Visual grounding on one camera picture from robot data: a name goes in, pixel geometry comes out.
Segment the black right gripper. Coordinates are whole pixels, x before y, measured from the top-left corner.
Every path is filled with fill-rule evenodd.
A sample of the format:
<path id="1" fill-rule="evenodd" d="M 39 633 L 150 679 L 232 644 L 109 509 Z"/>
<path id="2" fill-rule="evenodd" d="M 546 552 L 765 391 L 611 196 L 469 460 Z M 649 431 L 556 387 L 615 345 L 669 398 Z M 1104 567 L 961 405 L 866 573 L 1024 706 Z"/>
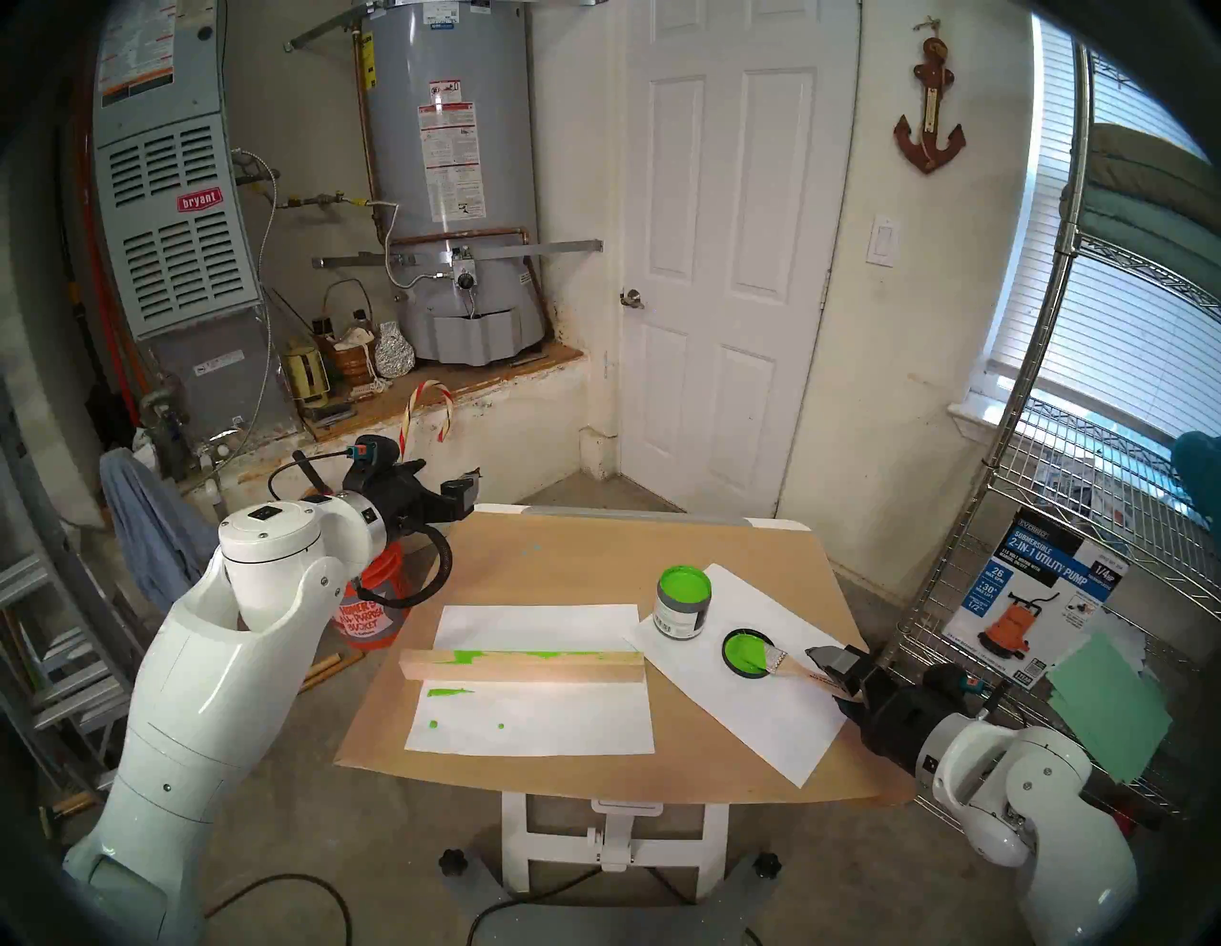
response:
<path id="1" fill-rule="evenodd" d="M 946 697 L 924 685 L 906 684 L 852 646 L 805 651 L 830 684 L 842 714 L 860 728 L 863 745 L 916 775 L 923 747 L 946 718 Z"/>

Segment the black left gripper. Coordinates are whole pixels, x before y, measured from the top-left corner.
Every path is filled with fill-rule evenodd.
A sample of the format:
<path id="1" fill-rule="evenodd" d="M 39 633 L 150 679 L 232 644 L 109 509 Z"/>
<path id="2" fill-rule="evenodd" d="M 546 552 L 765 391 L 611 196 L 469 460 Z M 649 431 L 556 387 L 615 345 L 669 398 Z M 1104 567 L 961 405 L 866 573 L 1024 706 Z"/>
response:
<path id="1" fill-rule="evenodd" d="M 421 532 L 425 525 L 454 524 L 474 511 L 481 481 L 479 469 L 443 481 L 437 494 L 420 478 L 426 465 L 426 460 L 408 460 L 372 472 L 372 507 L 382 520 L 387 548 Z"/>

